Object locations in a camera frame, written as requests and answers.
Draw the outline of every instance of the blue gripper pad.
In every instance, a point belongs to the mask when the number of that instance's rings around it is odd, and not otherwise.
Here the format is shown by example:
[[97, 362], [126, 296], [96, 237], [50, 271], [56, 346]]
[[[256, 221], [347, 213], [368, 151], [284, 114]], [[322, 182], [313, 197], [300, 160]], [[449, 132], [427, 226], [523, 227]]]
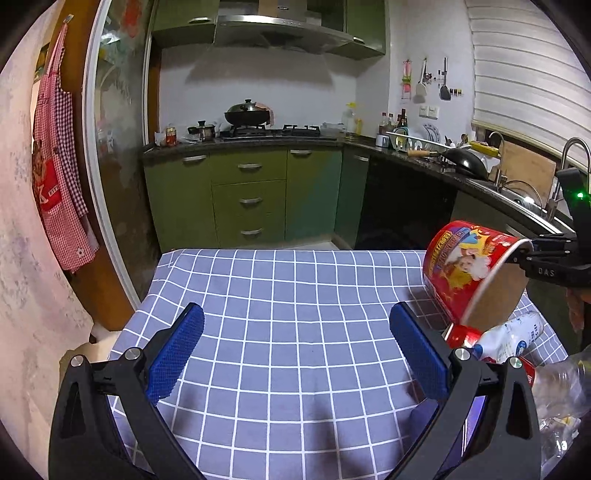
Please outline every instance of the blue gripper pad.
[[389, 319], [390, 331], [427, 398], [445, 400], [450, 391], [449, 354], [452, 350], [437, 332], [423, 330], [404, 302], [392, 307]]
[[175, 322], [175, 324], [179, 323], [171, 327], [174, 331], [160, 349], [148, 371], [146, 396], [152, 405], [156, 405], [158, 400], [172, 393], [177, 379], [182, 374], [203, 333], [205, 327], [203, 309], [193, 304], [183, 313], [184, 316], [181, 315]]

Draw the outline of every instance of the white roller shade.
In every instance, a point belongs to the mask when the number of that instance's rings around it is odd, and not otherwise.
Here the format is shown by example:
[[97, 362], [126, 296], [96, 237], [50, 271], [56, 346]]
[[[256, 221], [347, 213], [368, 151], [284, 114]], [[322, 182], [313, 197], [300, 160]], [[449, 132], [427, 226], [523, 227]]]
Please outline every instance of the white roller shade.
[[[591, 81], [554, 24], [529, 0], [466, 0], [474, 42], [475, 124], [561, 151], [591, 144]], [[583, 150], [571, 160], [587, 167]]]

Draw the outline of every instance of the sink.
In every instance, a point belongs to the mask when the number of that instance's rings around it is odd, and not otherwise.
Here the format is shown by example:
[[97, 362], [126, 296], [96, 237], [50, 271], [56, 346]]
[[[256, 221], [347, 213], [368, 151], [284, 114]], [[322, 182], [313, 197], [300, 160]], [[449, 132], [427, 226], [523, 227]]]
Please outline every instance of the sink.
[[548, 222], [545, 219], [546, 210], [537, 205], [532, 197], [529, 197], [526, 186], [523, 187], [523, 191], [521, 191], [520, 187], [516, 187], [516, 190], [519, 188], [519, 193], [509, 189], [502, 189], [498, 192], [491, 181], [475, 179], [466, 180], [468, 183], [486, 189], [488, 191], [487, 193], [497, 197], [499, 200], [502, 199], [507, 204], [514, 204], [516, 209], [533, 218], [540, 224], [540, 226], [545, 227], [548, 230], [548, 233], [574, 233], [572, 220], [561, 212], [557, 212], [556, 217]]

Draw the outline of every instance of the table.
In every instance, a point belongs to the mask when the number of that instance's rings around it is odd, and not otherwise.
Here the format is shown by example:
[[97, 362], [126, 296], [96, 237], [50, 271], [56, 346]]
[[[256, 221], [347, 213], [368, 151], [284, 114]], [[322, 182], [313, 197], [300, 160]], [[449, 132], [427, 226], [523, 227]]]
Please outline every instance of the table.
[[[389, 331], [392, 305], [447, 320], [423, 286], [422, 251], [178, 250], [163, 255], [149, 293], [111, 358], [143, 347], [188, 302], [205, 330], [158, 409], [211, 479], [384, 479], [408, 445], [423, 399]], [[535, 309], [523, 295], [516, 313]], [[525, 355], [567, 354], [546, 324]], [[113, 414], [134, 463], [148, 468], [120, 402]]]

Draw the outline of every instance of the silver screw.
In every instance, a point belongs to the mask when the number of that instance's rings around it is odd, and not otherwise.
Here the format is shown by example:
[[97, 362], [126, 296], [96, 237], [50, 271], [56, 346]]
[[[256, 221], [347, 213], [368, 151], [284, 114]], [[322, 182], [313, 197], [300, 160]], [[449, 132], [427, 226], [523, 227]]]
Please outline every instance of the silver screw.
[[456, 357], [462, 361], [468, 360], [470, 358], [470, 352], [465, 348], [459, 348], [455, 352]]
[[521, 368], [523, 366], [521, 360], [519, 360], [516, 356], [509, 358], [509, 363], [513, 368]]
[[82, 355], [76, 355], [70, 360], [70, 365], [73, 367], [79, 367], [84, 363], [84, 357]]
[[142, 354], [142, 350], [137, 347], [128, 348], [125, 351], [125, 358], [127, 360], [136, 360]]

